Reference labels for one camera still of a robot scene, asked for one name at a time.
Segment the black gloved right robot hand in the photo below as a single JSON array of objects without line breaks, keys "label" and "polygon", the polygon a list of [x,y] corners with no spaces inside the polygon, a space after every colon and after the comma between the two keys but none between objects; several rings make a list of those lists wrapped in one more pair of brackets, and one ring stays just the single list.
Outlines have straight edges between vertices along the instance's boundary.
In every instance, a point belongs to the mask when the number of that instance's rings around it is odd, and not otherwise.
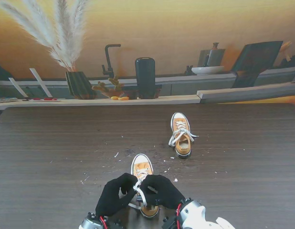
[{"label": "black gloved right robot hand", "polygon": [[148,205],[177,209],[186,198],[162,175],[147,175],[140,185]]}]

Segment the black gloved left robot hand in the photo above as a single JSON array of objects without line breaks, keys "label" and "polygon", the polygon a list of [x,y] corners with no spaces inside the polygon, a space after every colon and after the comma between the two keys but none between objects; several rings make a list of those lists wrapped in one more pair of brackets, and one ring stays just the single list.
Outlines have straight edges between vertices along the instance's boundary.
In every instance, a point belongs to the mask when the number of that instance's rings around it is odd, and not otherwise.
[{"label": "black gloved left robot hand", "polygon": [[110,217],[128,206],[137,193],[133,186],[137,178],[129,173],[124,173],[118,178],[106,183],[95,208],[97,217]]}]

